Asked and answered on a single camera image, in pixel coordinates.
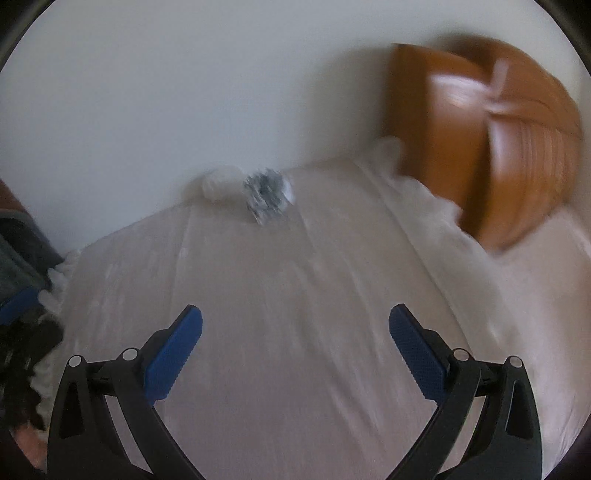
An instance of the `gray and white patterned object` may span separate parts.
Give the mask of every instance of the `gray and white patterned object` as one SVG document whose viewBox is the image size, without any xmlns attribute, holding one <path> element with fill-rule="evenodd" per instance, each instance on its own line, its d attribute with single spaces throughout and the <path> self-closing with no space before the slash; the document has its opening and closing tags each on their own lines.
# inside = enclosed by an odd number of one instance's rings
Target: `gray and white patterned object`
<svg viewBox="0 0 591 480">
<path fill-rule="evenodd" d="M 250 175 L 244 181 L 244 189 L 248 210 L 259 225 L 282 215 L 294 200 L 289 181 L 270 169 Z"/>
</svg>

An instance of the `textured blue pad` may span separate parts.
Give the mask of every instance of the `textured blue pad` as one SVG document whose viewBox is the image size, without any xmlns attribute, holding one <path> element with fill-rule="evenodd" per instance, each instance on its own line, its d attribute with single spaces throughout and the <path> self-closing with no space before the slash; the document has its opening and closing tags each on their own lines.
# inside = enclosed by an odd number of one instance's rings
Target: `textured blue pad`
<svg viewBox="0 0 591 480">
<path fill-rule="evenodd" d="M 201 337 L 203 318 L 198 308 L 192 307 L 170 334 L 166 343 L 147 366 L 144 393 L 153 405 L 168 396 L 183 365 Z"/>
<path fill-rule="evenodd" d="M 0 306 L 0 325 L 10 325 L 28 309 L 39 305 L 39 290 L 27 287 L 5 301 Z"/>
<path fill-rule="evenodd" d="M 446 397 L 446 371 L 424 340 L 423 328 L 404 305 L 391 310 L 389 326 L 390 335 L 421 392 L 425 398 L 440 405 Z"/>
</svg>

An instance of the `round metal joint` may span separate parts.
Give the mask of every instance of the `round metal joint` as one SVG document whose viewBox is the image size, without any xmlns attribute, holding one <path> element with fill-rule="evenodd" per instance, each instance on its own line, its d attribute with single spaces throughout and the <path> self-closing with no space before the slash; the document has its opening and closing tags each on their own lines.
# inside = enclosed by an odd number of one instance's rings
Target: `round metal joint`
<svg viewBox="0 0 591 480">
<path fill-rule="evenodd" d="M 518 356 L 515 356 L 515 355 L 512 357 L 509 357 L 509 363 L 511 365 L 513 365 L 515 368 L 523 367 L 523 362 L 522 362 L 521 358 L 519 358 Z"/>
<path fill-rule="evenodd" d="M 77 367 L 82 363 L 82 357 L 80 355 L 74 355 L 68 360 L 68 365 L 71 367 Z"/>
<path fill-rule="evenodd" d="M 453 351 L 453 357 L 460 362 L 466 362 L 470 355 L 463 348 L 457 348 Z"/>
<path fill-rule="evenodd" d="M 135 360 L 138 356 L 138 351 L 135 348 L 128 348 L 125 352 L 123 352 L 123 360 Z"/>
</svg>

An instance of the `blue object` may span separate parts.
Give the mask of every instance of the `blue object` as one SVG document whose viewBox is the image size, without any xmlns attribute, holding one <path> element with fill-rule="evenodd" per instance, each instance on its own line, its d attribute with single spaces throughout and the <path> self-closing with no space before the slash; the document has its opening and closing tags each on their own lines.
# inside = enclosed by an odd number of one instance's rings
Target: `blue object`
<svg viewBox="0 0 591 480">
<path fill-rule="evenodd" d="M 423 328 L 404 305 L 390 311 L 390 335 L 423 396 L 437 405 L 446 398 L 446 370 L 423 338 Z"/>
<path fill-rule="evenodd" d="M 183 313 L 184 316 L 170 327 L 171 333 L 145 369 L 144 393 L 151 405 L 156 400 L 168 396 L 183 365 L 201 337 L 201 311 L 191 306 Z"/>
<path fill-rule="evenodd" d="M 27 287 L 0 306 L 0 325 L 10 325 L 28 309 L 40 305 L 37 300 L 39 289 Z"/>
</svg>

